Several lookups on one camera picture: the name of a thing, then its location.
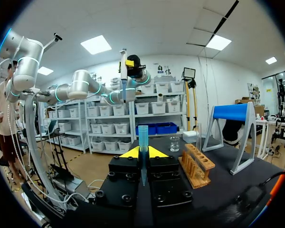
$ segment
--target blue plastic bin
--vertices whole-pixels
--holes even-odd
[[[146,123],[143,125],[148,125],[148,135],[156,134],[156,126],[154,123]],[[136,135],[138,136],[138,126],[135,128]]]
[[[174,123],[156,123],[157,134],[171,134],[177,132],[177,126]]]

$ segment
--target shirt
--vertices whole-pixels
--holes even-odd
[[[0,134],[1,135],[11,135],[10,133],[10,126],[9,126],[9,121],[10,125],[12,128],[12,134],[15,134],[15,112],[14,110],[18,110],[18,105],[15,103],[10,103],[9,101],[6,100],[4,92],[5,92],[5,87],[7,85],[7,79],[4,80],[3,82],[0,83],[0,112],[3,112],[3,119],[2,122],[0,123]]]

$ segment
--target floor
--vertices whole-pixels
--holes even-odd
[[[270,132],[274,131],[274,126],[270,126]],[[268,142],[271,139],[271,134],[268,135]],[[258,135],[256,138],[256,143],[259,144],[261,140],[261,135]],[[273,155],[273,156],[268,156],[267,161],[280,167],[284,168],[285,167],[285,148],[282,146],[284,142],[277,140],[273,145],[276,147],[277,145],[280,145],[279,149],[279,154],[278,155]],[[47,168],[47,164],[51,164],[54,162],[53,160],[53,155],[52,155],[52,150],[51,146],[48,142],[45,143],[44,149],[46,151],[46,155],[44,155],[41,152],[41,149],[39,150],[39,155],[42,160],[42,164],[44,168]],[[96,179],[105,179],[107,176],[107,173],[109,171],[108,168],[108,163],[112,159],[113,155],[108,155],[108,154],[100,154],[100,153],[93,153],[90,154],[88,151],[86,154],[83,154],[81,151],[76,151],[72,150],[69,148],[63,147],[64,150],[64,157],[67,162],[67,168],[69,171],[76,177],[84,180],[86,184],[88,185],[91,183],[93,180]],[[247,144],[246,151],[250,152],[251,151],[251,145]],[[24,162],[28,164],[28,155],[24,156]],[[2,174],[6,177],[7,175],[5,174],[6,170],[2,167]],[[100,187],[102,182],[97,181],[93,184],[93,186]],[[23,206],[23,208],[34,218],[36,217],[33,215],[33,213],[29,210],[27,205],[25,204],[23,198],[21,197],[22,189],[20,186],[14,185],[13,183],[9,184],[15,198],[20,202],[20,204]]]

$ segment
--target white wall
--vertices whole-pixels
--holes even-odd
[[[261,76],[243,67],[218,61],[214,59],[200,58],[201,67],[198,57],[194,56],[177,56],[177,55],[154,55],[140,57],[141,64],[145,64],[147,70],[152,76],[157,75],[157,67],[169,66],[171,74],[178,80],[181,80],[181,74],[184,67],[196,69],[196,94],[198,101],[198,121],[202,123],[203,132],[206,131],[207,126],[207,96],[206,87],[203,78],[205,76],[208,98],[209,98],[209,112],[213,105],[231,105],[236,99],[241,99],[243,96],[248,96],[247,83],[259,85],[262,90]],[[102,76],[103,81],[110,82],[113,77],[119,77],[118,73],[119,61],[99,64],[86,68],[89,72],[97,73]],[[70,83],[72,81],[73,72],[62,76],[54,81],[51,81],[43,86],[42,90],[50,85]],[[190,101],[193,104],[193,96],[191,93]],[[190,106],[190,120],[193,120],[194,107]]]

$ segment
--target man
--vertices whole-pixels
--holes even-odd
[[[17,61],[13,61],[14,69],[16,69]],[[17,144],[17,135],[15,132],[15,113],[16,109],[15,103],[10,103],[6,100],[4,92],[8,81],[13,77],[14,71],[12,70],[11,64],[8,67],[8,77],[0,83],[0,147],[3,152],[3,158],[9,162],[9,167],[14,174],[14,177],[18,179],[20,184],[23,183],[23,180],[19,176],[18,170],[20,169],[20,173],[22,177],[24,177],[24,170],[21,164],[18,161],[14,144],[12,141],[12,137],[14,137],[15,145],[18,151],[18,155],[20,157],[20,152]],[[10,125],[8,121],[8,105],[9,105],[9,121],[12,128],[12,132],[10,132]]]

